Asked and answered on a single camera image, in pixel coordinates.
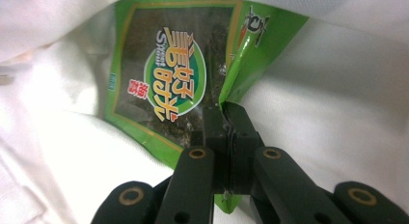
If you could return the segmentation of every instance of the green package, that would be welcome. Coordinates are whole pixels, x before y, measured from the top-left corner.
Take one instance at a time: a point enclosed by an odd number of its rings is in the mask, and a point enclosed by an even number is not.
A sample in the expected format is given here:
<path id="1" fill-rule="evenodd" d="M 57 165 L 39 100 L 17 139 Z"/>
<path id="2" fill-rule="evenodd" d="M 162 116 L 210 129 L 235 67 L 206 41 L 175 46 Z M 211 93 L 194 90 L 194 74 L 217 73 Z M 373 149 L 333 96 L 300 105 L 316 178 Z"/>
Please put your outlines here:
<path id="1" fill-rule="evenodd" d="M 240 102 L 307 21 L 243 0 L 122 0 L 116 19 L 105 118 L 171 168 L 202 107 Z M 231 213 L 238 197 L 215 203 Z"/>

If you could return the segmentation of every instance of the dark seaweed image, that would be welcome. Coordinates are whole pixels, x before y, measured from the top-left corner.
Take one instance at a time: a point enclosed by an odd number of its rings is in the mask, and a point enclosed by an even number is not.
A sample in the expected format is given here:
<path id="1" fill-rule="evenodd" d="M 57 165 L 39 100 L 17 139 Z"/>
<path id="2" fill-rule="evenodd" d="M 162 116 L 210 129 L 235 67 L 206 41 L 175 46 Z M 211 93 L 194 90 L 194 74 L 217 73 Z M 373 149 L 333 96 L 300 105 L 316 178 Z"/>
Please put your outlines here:
<path id="1" fill-rule="evenodd" d="M 202 107 L 218 103 L 226 75 L 226 45 L 232 8 L 200 7 L 136 9 L 123 45 L 121 88 L 115 112 L 187 148 L 190 133 L 202 128 Z M 144 81 L 144 66 L 163 27 L 194 34 L 206 65 L 206 89 L 201 103 L 174 123 L 161 122 L 147 99 L 127 93 L 130 79 Z"/>

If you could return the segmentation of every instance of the snack bag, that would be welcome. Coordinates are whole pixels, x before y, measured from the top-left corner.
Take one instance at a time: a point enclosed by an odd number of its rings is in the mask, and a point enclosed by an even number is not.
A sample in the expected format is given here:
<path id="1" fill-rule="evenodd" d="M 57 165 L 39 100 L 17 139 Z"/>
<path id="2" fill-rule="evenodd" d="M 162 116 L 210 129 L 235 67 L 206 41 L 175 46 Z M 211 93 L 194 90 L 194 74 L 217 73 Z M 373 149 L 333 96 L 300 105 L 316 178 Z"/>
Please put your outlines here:
<path id="1" fill-rule="evenodd" d="M 240 101 L 307 21 L 242 0 L 122 0 L 116 19 L 105 118 L 172 168 L 202 107 Z"/>

